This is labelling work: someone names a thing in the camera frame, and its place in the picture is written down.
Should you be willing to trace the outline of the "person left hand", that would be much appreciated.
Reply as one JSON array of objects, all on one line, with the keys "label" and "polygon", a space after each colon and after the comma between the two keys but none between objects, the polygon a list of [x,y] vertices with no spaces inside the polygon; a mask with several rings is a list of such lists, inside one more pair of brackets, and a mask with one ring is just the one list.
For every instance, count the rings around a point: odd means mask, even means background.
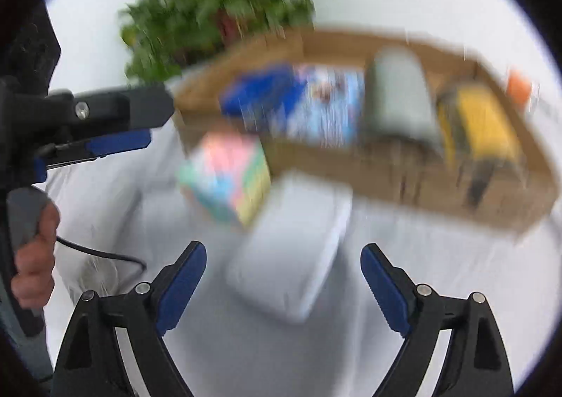
[{"label": "person left hand", "polygon": [[54,245],[60,223],[59,210],[48,201],[41,211],[38,232],[15,253],[17,270],[12,278],[12,293],[21,308],[39,310],[48,304],[54,288]]}]

